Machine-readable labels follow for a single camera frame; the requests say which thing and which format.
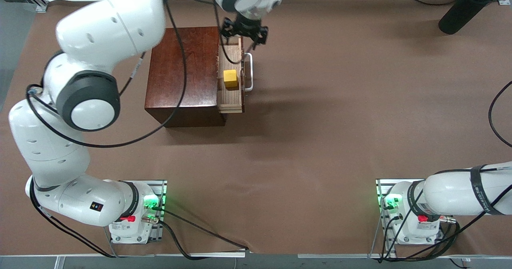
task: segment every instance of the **brown table surface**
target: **brown table surface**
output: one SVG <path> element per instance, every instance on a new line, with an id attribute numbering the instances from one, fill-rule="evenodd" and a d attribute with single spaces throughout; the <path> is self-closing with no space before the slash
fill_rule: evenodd
<path id="1" fill-rule="evenodd" d="M 215 24 L 211 6 L 170 4 L 179 26 Z M 30 171 L 7 118 L 58 50 L 57 21 L 79 5 L 55 4 L 36 16 L 0 114 L 1 255 L 91 253 L 32 208 L 24 195 Z M 367 253 L 379 214 L 376 178 L 424 178 L 510 161 L 487 112 L 511 78 L 512 10 L 490 5 L 446 36 L 437 21 L 447 10 L 412 0 L 285 0 L 264 19 L 268 43 L 254 52 L 254 90 L 244 114 L 229 116 L 225 127 L 161 130 L 128 147 L 90 149 L 88 174 L 166 179 L 168 208 L 255 253 Z M 117 66 L 119 83 L 136 59 Z M 87 141 L 117 143 L 158 125 L 144 111 L 148 60 L 121 98 L 117 123 L 86 134 Z M 508 140 L 511 94 L 494 114 Z M 101 228 L 62 220 L 108 251 Z M 236 249 L 167 220 L 187 251 Z M 512 255 L 510 221 L 481 219 L 452 253 Z M 161 243 L 116 248 L 177 253 L 166 233 Z"/>

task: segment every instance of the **brown wooden cabinet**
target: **brown wooden cabinet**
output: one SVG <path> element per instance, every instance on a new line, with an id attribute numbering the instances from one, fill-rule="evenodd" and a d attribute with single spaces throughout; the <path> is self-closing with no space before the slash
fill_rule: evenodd
<path id="1" fill-rule="evenodd" d="M 187 86 L 180 108 L 166 127 L 224 126 L 226 113 L 243 112 L 244 64 L 229 63 L 219 46 L 216 27 L 179 28 L 187 66 Z M 230 59 L 243 58 L 242 38 L 230 38 L 225 46 Z M 239 90 L 228 91 L 223 70 L 236 69 Z M 183 61 L 174 29 L 168 28 L 152 49 L 144 108 L 160 123 L 170 116 L 183 89 Z"/>

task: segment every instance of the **metal connector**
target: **metal connector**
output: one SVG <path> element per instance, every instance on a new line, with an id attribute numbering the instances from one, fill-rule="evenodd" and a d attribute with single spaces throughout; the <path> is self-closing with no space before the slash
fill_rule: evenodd
<path id="1" fill-rule="evenodd" d="M 158 222 L 160 221 L 160 218 L 154 217 L 154 216 L 144 216 L 144 217 L 142 217 L 141 220 L 144 223 L 158 224 Z"/>
<path id="2" fill-rule="evenodd" d="M 455 224 L 455 223 L 457 223 L 457 220 L 453 217 L 441 216 L 441 217 L 439 217 L 439 222 Z"/>

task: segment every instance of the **black label sticker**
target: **black label sticker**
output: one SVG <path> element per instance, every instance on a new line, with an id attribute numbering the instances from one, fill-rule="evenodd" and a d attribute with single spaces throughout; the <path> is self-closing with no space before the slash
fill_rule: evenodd
<path id="1" fill-rule="evenodd" d="M 101 212 L 101 209 L 103 209 L 103 204 L 92 202 L 90 208 L 95 211 Z"/>

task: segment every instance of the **white handle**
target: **white handle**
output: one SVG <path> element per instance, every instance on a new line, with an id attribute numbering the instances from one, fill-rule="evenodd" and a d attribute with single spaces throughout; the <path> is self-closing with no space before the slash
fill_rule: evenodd
<path id="1" fill-rule="evenodd" d="M 245 92 L 250 92 L 252 91 L 252 88 L 254 87 L 254 74 L 252 72 L 252 54 L 251 53 L 245 53 L 244 56 L 249 56 L 249 63 L 251 64 L 251 87 L 249 88 L 245 88 Z"/>

